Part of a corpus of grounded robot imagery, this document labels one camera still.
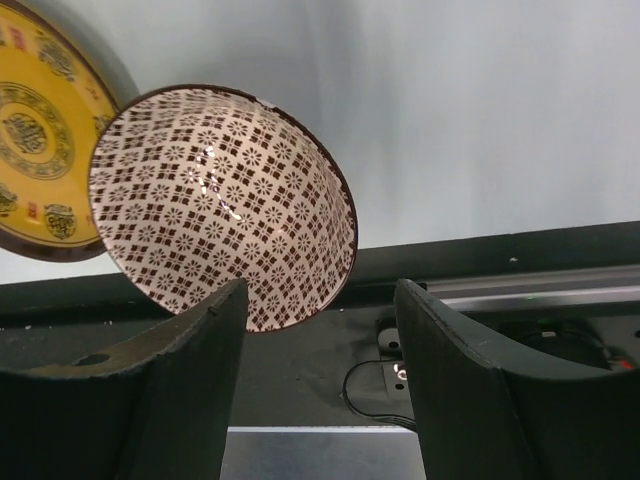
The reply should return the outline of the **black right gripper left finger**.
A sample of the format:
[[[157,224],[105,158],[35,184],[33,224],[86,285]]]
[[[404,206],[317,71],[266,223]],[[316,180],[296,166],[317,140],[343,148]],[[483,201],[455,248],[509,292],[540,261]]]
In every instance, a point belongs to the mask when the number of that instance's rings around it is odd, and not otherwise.
[[[248,316],[242,279],[70,365],[1,374],[5,479],[216,479]]]

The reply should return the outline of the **brown lattice pattern bowl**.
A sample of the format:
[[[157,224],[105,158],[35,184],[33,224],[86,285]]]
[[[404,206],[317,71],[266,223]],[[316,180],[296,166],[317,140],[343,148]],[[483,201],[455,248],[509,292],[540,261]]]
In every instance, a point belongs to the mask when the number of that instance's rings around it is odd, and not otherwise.
[[[355,265],[353,196],[304,125],[245,92],[149,92],[102,131],[89,170],[92,218],[118,269],[178,314],[227,282],[248,285],[250,332],[312,318]]]

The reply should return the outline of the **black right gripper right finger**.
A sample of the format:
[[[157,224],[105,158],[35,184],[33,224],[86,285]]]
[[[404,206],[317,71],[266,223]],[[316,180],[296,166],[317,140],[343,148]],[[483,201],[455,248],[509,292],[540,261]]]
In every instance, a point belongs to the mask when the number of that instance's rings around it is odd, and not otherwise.
[[[430,479],[635,479],[639,373],[561,359],[398,281],[396,323]]]

